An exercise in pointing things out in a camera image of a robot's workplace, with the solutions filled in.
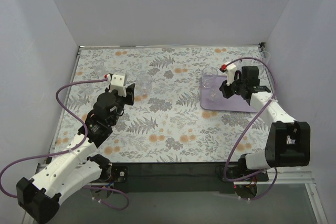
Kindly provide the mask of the clear tall tumbler glass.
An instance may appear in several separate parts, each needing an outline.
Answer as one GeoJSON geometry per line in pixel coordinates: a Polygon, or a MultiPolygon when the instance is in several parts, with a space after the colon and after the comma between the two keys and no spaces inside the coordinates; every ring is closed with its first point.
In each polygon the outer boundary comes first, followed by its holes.
{"type": "Polygon", "coordinates": [[[139,95],[148,95],[152,91],[153,78],[150,74],[141,73],[136,78],[136,90],[139,95]]]}

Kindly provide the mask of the clear wine glass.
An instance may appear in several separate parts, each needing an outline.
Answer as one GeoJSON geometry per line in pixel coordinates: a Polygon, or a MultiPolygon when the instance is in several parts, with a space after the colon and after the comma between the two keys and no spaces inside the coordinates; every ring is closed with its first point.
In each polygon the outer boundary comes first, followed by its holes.
{"type": "Polygon", "coordinates": [[[261,59],[263,61],[264,64],[268,64],[269,60],[271,58],[271,54],[267,51],[262,51],[261,52],[261,59]]]}

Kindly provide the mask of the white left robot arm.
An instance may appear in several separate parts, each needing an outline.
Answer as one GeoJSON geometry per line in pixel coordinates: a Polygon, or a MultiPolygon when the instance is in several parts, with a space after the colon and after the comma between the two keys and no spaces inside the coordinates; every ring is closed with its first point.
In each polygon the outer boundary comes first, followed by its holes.
{"type": "Polygon", "coordinates": [[[31,179],[22,178],[17,183],[18,204],[35,221],[49,222],[69,196],[90,182],[126,181],[125,166],[113,167],[109,159],[95,151],[111,135],[124,106],[134,104],[134,89],[135,84],[106,89],[98,96],[66,153],[53,158],[31,179]]]}

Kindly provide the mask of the small clear tumbler glass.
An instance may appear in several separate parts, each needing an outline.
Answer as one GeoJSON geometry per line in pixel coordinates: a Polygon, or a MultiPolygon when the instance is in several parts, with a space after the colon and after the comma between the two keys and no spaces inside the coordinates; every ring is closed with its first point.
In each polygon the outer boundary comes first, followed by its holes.
{"type": "Polygon", "coordinates": [[[212,87],[208,91],[208,100],[211,102],[215,102],[220,97],[220,94],[221,93],[217,87],[212,87]]]}

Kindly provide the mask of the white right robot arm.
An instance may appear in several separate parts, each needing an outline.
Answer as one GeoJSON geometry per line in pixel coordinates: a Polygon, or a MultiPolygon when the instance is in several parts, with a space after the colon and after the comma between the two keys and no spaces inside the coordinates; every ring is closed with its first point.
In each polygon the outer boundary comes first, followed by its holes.
{"type": "Polygon", "coordinates": [[[227,63],[220,71],[227,76],[219,88],[223,96],[227,99],[234,95],[242,97],[257,111],[255,118],[261,118],[269,130],[265,149],[243,154],[235,166],[226,162],[223,178],[235,182],[270,168],[307,166],[310,162],[310,125],[285,112],[274,93],[260,84],[258,67],[244,66],[238,70],[234,64],[227,63]]]}

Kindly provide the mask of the clear faceted tumbler glass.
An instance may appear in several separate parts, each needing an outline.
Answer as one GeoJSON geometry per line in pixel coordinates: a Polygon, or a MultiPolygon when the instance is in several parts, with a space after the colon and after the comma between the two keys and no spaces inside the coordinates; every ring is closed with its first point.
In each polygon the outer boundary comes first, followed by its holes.
{"type": "Polygon", "coordinates": [[[202,70],[201,85],[203,88],[211,88],[217,78],[218,72],[214,67],[205,67],[202,70]]]}

